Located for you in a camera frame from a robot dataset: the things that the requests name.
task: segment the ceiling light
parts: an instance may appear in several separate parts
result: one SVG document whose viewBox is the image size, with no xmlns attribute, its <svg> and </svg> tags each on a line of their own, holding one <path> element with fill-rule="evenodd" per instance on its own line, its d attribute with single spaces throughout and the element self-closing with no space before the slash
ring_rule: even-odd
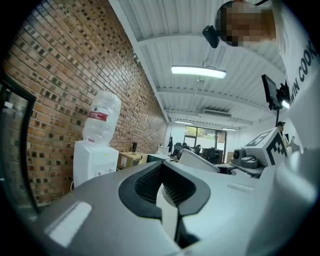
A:
<svg viewBox="0 0 320 256">
<path fill-rule="evenodd" d="M 237 131 L 237 129 L 231 129 L 231 128 L 222 128 L 222 130 L 225 130 L 225 131 Z"/>
<path fill-rule="evenodd" d="M 286 109 L 290 108 L 289 103 L 284 100 L 282 101 L 282 106 L 284 106 Z"/>
<path fill-rule="evenodd" d="M 193 125 L 193 122 L 182 122 L 182 121 L 174 121 L 175 123 L 179 123 L 179 124 L 186 124 L 186 125 Z"/>
<path fill-rule="evenodd" d="M 171 71 L 172 74 L 198 75 L 221 79 L 225 78 L 227 74 L 224 70 L 202 66 L 172 66 Z"/>
</svg>

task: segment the water bottle label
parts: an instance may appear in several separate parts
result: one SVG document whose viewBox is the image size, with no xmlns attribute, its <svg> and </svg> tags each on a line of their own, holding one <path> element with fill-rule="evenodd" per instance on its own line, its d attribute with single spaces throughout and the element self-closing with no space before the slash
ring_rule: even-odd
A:
<svg viewBox="0 0 320 256">
<path fill-rule="evenodd" d="M 107 121 L 108 115 L 106 113 L 106 109 L 99 106 L 93 106 L 91 111 L 89 112 L 89 117 L 92 119 L 97 119 L 100 121 Z"/>
</svg>

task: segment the person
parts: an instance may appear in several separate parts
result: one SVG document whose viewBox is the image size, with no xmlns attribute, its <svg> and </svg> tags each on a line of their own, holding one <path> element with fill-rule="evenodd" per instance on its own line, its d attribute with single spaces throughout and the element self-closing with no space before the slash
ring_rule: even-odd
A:
<svg viewBox="0 0 320 256">
<path fill-rule="evenodd" d="M 286 70 L 290 106 L 311 86 L 319 86 L 320 55 L 300 21 L 280 0 L 261 7 L 244 0 L 223 4 L 217 12 L 215 30 L 230 46 L 274 41 Z M 298 134 L 295 143 L 301 145 Z"/>
<path fill-rule="evenodd" d="M 287 148 L 289 146 L 289 141 L 288 141 L 287 137 L 285 135 L 283 135 L 285 124 L 286 124 L 286 122 L 279 121 L 277 123 L 277 128 L 279 129 L 279 132 L 281 133 L 283 144 Z"/>
</svg>

